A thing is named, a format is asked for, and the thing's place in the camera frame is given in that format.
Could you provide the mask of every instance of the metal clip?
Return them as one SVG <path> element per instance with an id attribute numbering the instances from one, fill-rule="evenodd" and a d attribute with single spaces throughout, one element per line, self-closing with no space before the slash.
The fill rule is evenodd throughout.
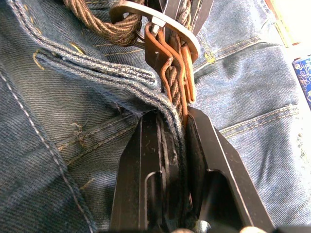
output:
<path id="1" fill-rule="evenodd" d="M 197 38 L 192 32 L 186 29 L 183 25 L 176 22 L 174 19 L 168 17 L 167 15 L 156 11 L 138 3 L 131 1 L 121 0 L 115 3 L 110 9 L 110 18 L 112 23 L 119 22 L 123 20 L 124 13 L 134 13 L 151 18 L 151 21 L 162 28 L 164 26 L 169 27 L 172 31 L 176 32 L 181 38 L 183 38 L 190 49 L 192 62 L 194 62 L 200 55 L 200 44 Z"/>

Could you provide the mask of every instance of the jeans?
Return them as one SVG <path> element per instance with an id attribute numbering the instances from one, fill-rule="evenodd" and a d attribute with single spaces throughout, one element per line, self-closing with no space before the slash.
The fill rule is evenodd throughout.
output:
<path id="1" fill-rule="evenodd" d="M 109 21 L 113 1 L 87 2 Z M 184 133 L 144 50 L 111 45 L 61 0 L 0 1 L 0 228 L 108 230 L 139 117 Z M 239 152 L 276 226 L 311 224 L 311 113 L 264 0 L 215 0 L 198 34 L 197 102 Z"/>

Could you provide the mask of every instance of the brown braided belt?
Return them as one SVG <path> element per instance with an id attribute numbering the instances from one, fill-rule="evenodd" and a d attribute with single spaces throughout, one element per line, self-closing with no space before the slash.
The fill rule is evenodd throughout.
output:
<path id="1" fill-rule="evenodd" d="M 144 4 L 144 0 L 133 1 Z M 136 42 L 136 30 L 140 31 L 141 16 L 130 14 L 121 22 L 106 23 L 92 14 L 85 0 L 64 0 L 64 3 L 88 28 L 112 44 L 126 47 Z"/>

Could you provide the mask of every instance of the leather strap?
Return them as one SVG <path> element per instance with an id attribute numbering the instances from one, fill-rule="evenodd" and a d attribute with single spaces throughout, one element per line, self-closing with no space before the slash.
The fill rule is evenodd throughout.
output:
<path id="1" fill-rule="evenodd" d="M 182 57 L 180 37 L 176 33 L 172 34 L 171 47 L 179 54 L 180 57 Z M 190 90 L 189 90 L 188 80 L 185 77 L 184 77 L 184 89 L 185 89 L 186 101 L 189 102 L 188 99 L 190 98 Z"/>
<path id="2" fill-rule="evenodd" d="M 187 100 L 184 88 L 185 66 L 181 50 L 177 53 L 165 42 L 163 29 L 157 38 L 151 34 L 151 23 L 145 26 L 145 60 L 160 76 L 169 100 L 176 106 L 183 124 L 187 124 Z"/>
<path id="3" fill-rule="evenodd" d="M 180 93 L 180 104 L 182 107 L 182 122 L 183 125 L 186 126 L 187 124 L 187 116 L 188 116 L 188 110 L 187 110 L 187 101 L 185 96 L 185 89 L 184 89 L 184 75 L 185 75 L 185 65 L 184 61 L 181 58 L 181 56 L 165 42 L 165 37 L 163 30 L 160 30 L 158 33 L 158 40 L 172 55 L 173 55 L 173 66 L 176 67 L 177 75 L 177 83 Z"/>
<path id="4" fill-rule="evenodd" d="M 145 26 L 145 60 L 160 76 L 169 100 L 172 102 L 171 88 L 165 76 L 173 61 L 172 54 L 150 33 L 152 23 Z"/>
<path id="5" fill-rule="evenodd" d="M 181 47 L 181 55 L 184 60 L 186 70 L 186 98 L 188 103 L 194 103 L 196 100 L 196 90 L 194 84 L 194 74 L 190 49 L 187 44 Z"/>

